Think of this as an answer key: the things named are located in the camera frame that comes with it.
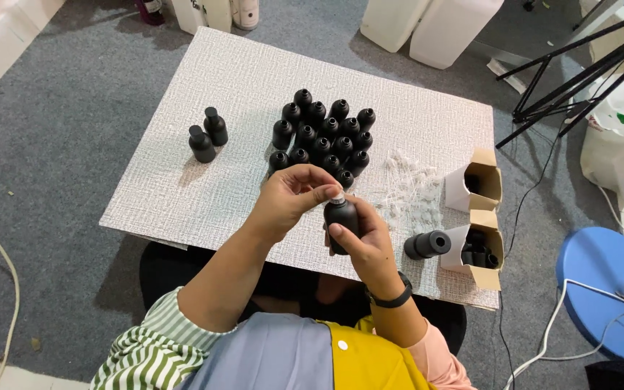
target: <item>open cardboard box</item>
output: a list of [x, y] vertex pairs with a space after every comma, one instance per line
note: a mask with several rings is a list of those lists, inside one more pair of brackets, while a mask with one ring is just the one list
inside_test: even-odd
[[[481, 289], [499, 291], [500, 270], [502, 270], [505, 263], [505, 248], [502, 243], [502, 235], [497, 228], [497, 214], [489, 210], [473, 209], [471, 210], [470, 222], [468, 225], [445, 230], [445, 233], [451, 240], [451, 249], [439, 257], [439, 265], [444, 269], [471, 275], [473, 280], [476, 281], [476, 286]], [[461, 250], [464, 244], [466, 244], [466, 234], [470, 228], [476, 228], [485, 233], [485, 245], [500, 260], [496, 269], [464, 265], [461, 261]]]
[[[466, 188], [464, 175], [476, 175], [481, 182], [480, 194]], [[475, 148], [471, 162], [449, 173], [445, 179], [445, 205], [468, 212], [470, 209], [494, 210], [502, 201], [502, 175], [492, 149]]]

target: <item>sleeve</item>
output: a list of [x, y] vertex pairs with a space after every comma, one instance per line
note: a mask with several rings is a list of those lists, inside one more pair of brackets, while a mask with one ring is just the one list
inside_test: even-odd
[[408, 347], [418, 370], [439, 390], [476, 390], [466, 375], [466, 368], [449, 353], [445, 337], [428, 320], [425, 322], [428, 330], [423, 339]]
[[227, 333], [209, 332], [189, 321], [178, 307], [180, 289], [162, 296], [140, 326], [117, 337], [91, 389], [170, 390], [201, 367], [213, 344]]

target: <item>person's right hand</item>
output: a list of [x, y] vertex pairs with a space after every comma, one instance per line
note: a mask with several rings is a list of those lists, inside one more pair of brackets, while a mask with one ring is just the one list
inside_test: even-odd
[[346, 194], [355, 205], [360, 222], [360, 237], [340, 224], [331, 224], [329, 234], [351, 256], [358, 277], [377, 298], [392, 300], [403, 293], [389, 228], [372, 205]]

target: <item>black watch strap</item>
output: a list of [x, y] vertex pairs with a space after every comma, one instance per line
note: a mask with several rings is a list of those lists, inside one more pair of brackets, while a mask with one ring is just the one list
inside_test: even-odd
[[377, 297], [372, 295], [372, 293], [369, 292], [368, 287], [365, 286], [365, 295], [368, 297], [369, 302], [372, 305], [375, 305], [378, 307], [384, 307], [385, 309], [395, 309], [397, 307], [403, 306], [403, 304], [406, 303], [406, 301], [413, 294], [413, 288], [411, 286], [411, 281], [409, 281], [408, 278], [406, 278], [406, 276], [403, 275], [403, 273], [401, 273], [400, 271], [399, 271], [399, 276], [401, 277], [401, 280], [403, 281], [403, 285], [406, 286], [406, 288], [404, 288], [403, 293], [398, 298], [395, 298], [392, 300], [378, 299]]

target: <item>green striped sleeve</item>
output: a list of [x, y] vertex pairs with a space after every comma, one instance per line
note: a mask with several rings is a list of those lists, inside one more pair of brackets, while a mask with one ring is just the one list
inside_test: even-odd
[[140, 326], [117, 337], [91, 389], [170, 390], [201, 367], [213, 344], [227, 333], [209, 332], [189, 321], [178, 307], [180, 288], [162, 296]]

